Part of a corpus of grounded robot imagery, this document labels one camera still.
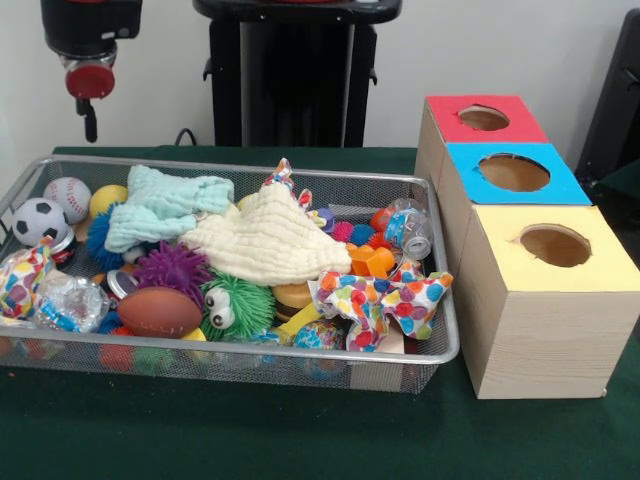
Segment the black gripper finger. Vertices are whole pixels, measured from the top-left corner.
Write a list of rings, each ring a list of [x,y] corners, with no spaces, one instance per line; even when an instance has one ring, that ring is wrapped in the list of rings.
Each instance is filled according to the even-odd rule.
[[[95,143],[98,138],[97,118],[90,99],[80,100],[80,116],[84,121],[86,141],[89,143]]]

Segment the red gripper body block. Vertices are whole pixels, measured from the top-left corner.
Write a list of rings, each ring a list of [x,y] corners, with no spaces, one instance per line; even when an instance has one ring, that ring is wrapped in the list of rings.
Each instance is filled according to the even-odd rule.
[[[69,60],[64,69],[66,89],[76,99],[102,99],[115,87],[113,63],[107,59]]]

